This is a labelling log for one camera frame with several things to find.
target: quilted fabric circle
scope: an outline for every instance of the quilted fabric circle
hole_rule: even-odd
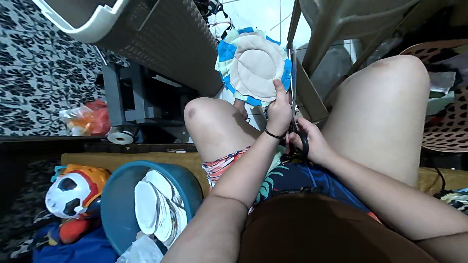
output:
[[[285,89],[289,88],[291,61],[279,44],[253,28],[227,33],[218,45],[215,69],[234,98],[251,107],[265,107],[276,99],[274,79],[281,79]]]
[[[264,102],[276,99],[273,79],[281,78],[281,48],[257,35],[240,36],[231,67],[231,83],[242,95]]]

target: scissors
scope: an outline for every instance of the scissors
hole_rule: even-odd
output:
[[[307,133],[304,131],[300,131],[299,127],[297,126],[296,122],[296,106],[297,106],[297,101],[296,101],[296,77],[297,77],[297,61],[296,61],[296,51],[288,49],[288,56],[292,64],[291,68],[291,88],[289,89],[291,91],[292,95],[292,105],[291,105],[291,112],[292,112],[292,119],[291,119],[291,125],[289,126],[289,133],[294,132],[299,135],[300,140],[302,141],[302,151],[300,151],[300,156],[303,159],[307,159],[307,155],[309,154],[309,141],[307,140]],[[289,143],[289,148],[290,148],[290,154],[294,155],[294,145],[290,142]]]

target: black bracelet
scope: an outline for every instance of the black bracelet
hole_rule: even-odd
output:
[[[265,132],[266,132],[266,134],[268,134],[268,135],[270,135],[270,136],[272,136],[273,138],[276,138],[276,139],[282,139],[286,135],[286,133],[284,133],[283,136],[276,136],[276,135],[272,134],[271,132],[269,132],[266,128],[265,128]]]

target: teal bucket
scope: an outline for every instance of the teal bucket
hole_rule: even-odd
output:
[[[195,216],[203,194],[195,176],[180,165],[133,161],[111,174],[101,199],[102,226],[111,245],[121,255],[136,239],[140,227],[135,216],[135,185],[150,170],[156,170],[179,191],[187,212],[187,221]]]

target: tape roll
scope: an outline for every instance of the tape roll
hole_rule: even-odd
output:
[[[125,145],[133,142],[133,136],[129,131],[122,131],[117,127],[112,127],[107,139],[112,143]]]

